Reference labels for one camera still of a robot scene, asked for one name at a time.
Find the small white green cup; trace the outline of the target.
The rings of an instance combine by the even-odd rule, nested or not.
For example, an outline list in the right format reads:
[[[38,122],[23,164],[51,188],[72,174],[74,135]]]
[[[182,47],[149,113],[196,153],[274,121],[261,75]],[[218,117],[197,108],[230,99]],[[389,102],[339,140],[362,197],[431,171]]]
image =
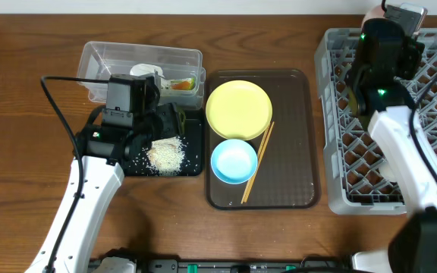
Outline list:
[[[386,160],[384,160],[380,165],[379,165],[379,174],[386,180],[392,182],[392,183],[396,183],[397,180],[395,178],[395,175],[392,171],[392,169],[390,168],[388,162]]]

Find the pink bowl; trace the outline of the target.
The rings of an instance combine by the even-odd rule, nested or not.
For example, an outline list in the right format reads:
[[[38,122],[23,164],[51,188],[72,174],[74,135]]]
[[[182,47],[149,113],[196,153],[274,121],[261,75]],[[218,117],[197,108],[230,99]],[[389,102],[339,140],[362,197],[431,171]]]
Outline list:
[[[363,17],[362,20],[362,24],[360,26],[360,28],[363,28],[363,25],[370,19],[373,18],[383,18],[384,17],[384,10],[382,9],[381,5],[377,5],[374,8],[372,8],[371,10],[369,10],[365,16]]]

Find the pile of rice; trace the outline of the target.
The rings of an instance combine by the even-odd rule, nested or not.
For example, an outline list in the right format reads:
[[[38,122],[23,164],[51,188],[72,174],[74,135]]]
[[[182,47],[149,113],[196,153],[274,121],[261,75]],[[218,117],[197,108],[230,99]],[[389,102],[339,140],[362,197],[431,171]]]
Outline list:
[[[184,163],[185,148],[186,145],[178,136],[156,140],[132,159],[132,165],[140,169],[138,174],[176,176]]]

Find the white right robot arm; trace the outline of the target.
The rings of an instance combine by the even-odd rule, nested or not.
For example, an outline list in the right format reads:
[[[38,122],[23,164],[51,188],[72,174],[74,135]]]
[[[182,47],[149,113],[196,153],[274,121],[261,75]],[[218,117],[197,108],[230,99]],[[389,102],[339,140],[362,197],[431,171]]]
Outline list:
[[[437,272],[437,155],[401,80],[413,78],[424,45],[389,19],[363,23],[345,84],[352,114],[376,142],[401,189],[408,221],[386,249],[359,252],[355,271]]]

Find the white paper napkin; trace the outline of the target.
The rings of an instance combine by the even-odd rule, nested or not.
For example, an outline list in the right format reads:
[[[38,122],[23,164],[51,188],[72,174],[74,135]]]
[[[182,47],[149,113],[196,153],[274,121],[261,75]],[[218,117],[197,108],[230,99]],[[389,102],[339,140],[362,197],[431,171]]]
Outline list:
[[[130,69],[130,75],[132,76],[143,76],[147,74],[158,74],[164,78],[162,68],[153,64],[136,64]]]

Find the light blue bowl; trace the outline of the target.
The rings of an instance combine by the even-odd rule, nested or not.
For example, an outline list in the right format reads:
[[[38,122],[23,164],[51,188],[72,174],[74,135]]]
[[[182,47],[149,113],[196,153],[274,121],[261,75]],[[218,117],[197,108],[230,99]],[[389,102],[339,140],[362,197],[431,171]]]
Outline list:
[[[237,185],[247,182],[257,165],[256,150],[243,140],[224,140],[212,151],[211,168],[222,182]]]

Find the yellow green snack wrapper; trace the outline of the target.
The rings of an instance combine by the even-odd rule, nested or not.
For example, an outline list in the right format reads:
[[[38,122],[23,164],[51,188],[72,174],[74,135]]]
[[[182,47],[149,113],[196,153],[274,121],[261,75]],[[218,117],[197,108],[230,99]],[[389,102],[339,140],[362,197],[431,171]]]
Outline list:
[[[161,86],[163,89],[173,89],[173,90],[192,90],[195,87],[194,78],[184,78],[184,79],[173,79],[167,80],[165,78],[161,79]]]

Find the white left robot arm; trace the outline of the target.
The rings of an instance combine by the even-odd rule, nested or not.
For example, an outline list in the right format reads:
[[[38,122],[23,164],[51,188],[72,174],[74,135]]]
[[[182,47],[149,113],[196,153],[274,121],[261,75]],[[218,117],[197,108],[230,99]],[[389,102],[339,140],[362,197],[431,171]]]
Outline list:
[[[94,108],[74,133],[40,79],[43,92],[66,130],[74,160],[61,204],[29,272],[85,272],[107,208],[122,185],[127,167],[156,140],[180,136],[185,114],[161,104],[161,77],[113,74],[103,106]]]

